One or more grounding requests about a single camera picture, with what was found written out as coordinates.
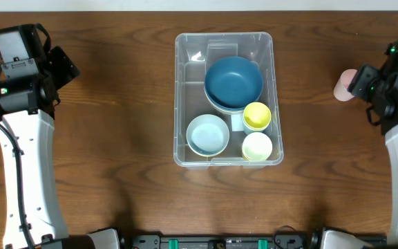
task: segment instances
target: dark blue bowl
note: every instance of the dark blue bowl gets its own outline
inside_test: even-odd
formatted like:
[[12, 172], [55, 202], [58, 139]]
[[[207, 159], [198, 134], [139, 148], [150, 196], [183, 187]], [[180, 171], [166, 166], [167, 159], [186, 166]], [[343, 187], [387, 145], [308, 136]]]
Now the dark blue bowl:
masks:
[[263, 79], [257, 65], [242, 57], [226, 57], [215, 62], [205, 75], [205, 93], [218, 107], [243, 110], [259, 99]]

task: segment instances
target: white wall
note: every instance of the white wall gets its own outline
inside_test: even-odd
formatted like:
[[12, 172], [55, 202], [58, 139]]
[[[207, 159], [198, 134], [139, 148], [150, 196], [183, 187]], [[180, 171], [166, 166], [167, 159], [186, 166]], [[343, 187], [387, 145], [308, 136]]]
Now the white wall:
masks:
[[0, 11], [398, 10], [398, 0], [0, 0]]

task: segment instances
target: gray plastic container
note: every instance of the gray plastic container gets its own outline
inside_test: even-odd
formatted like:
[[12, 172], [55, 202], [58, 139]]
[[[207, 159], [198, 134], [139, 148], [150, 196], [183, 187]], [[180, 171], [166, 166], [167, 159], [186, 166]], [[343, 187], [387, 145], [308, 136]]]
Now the gray plastic container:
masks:
[[[272, 122], [263, 132], [273, 143], [273, 152], [266, 161], [251, 162], [242, 158], [242, 142], [247, 135], [243, 131], [232, 131], [231, 116], [215, 110], [205, 96], [205, 73], [215, 61], [227, 56], [249, 59], [259, 66], [262, 73], [264, 87], [259, 102], [266, 104], [272, 112]], [[202, 114], [221, 117], [230, 130], [227, 148], [214, 157], [199, 156], [187, 144], [187, 127]], [[225, 165], [261, 168], [277, 165], [283, 160], [273, 40], [268, 33], [196, 33], [181, 34], [176, 38], [173, 157], [177, 164], [189, 169]]]

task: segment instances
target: wooden table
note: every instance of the wooden table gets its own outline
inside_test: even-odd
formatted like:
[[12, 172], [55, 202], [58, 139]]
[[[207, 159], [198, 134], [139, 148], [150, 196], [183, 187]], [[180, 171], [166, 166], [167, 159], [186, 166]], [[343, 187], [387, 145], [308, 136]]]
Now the wooden table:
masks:
[[[398, 12], [0, 13], [41, 23], [82, 74], [60, 91], [54, 163], [71, 234], [271, 234], [331, 225], [387, 232], [390, 161], [360, 100], [339, 102], [342, 71], [380, 66]], [[189, 171], [173, 161], [174, 40], [266, 31], [274, 40], [284, 161]], [[6, 217], [0, 150], [0, 248]]]

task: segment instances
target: light blue bowl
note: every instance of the light blue bowl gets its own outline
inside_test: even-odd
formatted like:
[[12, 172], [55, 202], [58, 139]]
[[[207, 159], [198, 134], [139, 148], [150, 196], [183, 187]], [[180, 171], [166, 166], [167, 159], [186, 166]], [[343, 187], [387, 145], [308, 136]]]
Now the light blue bowl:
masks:
[[227, 111], [243, 110], [259, 99], [262, 90], [259, 68], [242, 57], [218, 60], [205, 76], [205, 94], [212, 103]]

